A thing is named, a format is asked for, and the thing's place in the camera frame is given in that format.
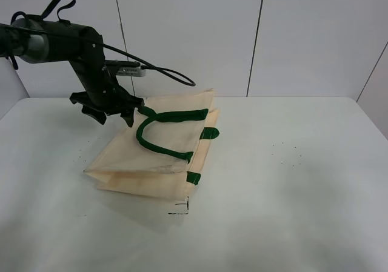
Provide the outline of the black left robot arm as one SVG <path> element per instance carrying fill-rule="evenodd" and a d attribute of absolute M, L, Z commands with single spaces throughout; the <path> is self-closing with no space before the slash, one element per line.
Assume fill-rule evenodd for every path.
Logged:
<path fill-rule="evenodd" d="M 69 62 L 84 87 L 70 95 L 70 102 L 82 105 L 82 113 L 100 124 L 118 114 L 131 127 L 135 109 L 144 104 L 116 78 L 131 63 L 107 60 L 102 36 L 89 26 L 34 21 L 30 16 L 2 24 L 1 57 L 11 60 L 14 69 L 18 68 L 16 58 L 30 64 Z"/>

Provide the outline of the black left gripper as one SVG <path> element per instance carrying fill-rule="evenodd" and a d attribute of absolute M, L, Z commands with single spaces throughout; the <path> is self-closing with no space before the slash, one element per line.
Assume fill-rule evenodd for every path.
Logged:
<path fill-rule="evenodd" d="M 139 63 L 106 60 L 100 66 L 95 66 L 78 59 L 71 61 L 70 65 L 84 87 L 84 91 L 72 93 L 70 101 L 83 105 L 81 112 L 100 124 L 105 124 L 105 114 L 120 114 L 128 127 L 132 128 L 133 109 L 142 107 L 144 100 L 120 86 L 116 76 L 121 68 L 133 68 Z"/>

